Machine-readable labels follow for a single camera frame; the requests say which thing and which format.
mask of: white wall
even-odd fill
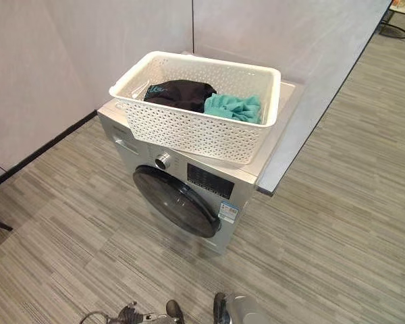
[[[45,0],[76,73],[97,107],[150,51],[192,51],[190,0]]]
[[[192,50],[189,0],[0,0],[0,166],[100,107],[155,49]]]
[[[260,186],[272,191],[327,108],[388,0],[194,0],[195,53],[277,68],[303,83]]]

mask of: front-load washing machine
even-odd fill
[[[293,92],[293,85],[283,84],[279,108]],[[98,115],[150,210],[223,253],[276,141],[266,141],[249,165],[185,153],[135,139],[116,103],[109,101]]]

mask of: sticker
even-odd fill
[[[217,216],[220,219],[233,223],[236,220],[237,214],[238,214],[237,207],[223,201],[221,203],[221,208],[219,208],[219,213],[217,214]]]

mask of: teal cloth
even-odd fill
[[[259,124],[261,104],[257,96],[241,99],[227,94],[212,94],[204,103],[204,113]]]

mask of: laundry basket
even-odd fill
[[[208,83],[219,95],[258,96],[261,124],[144,101],[150,85],[179,79]],[[155,51],[126,72],[109,93],[126,110],[137,140],[247,164],[276,122],[280,79],[280,72],[268,67]]]

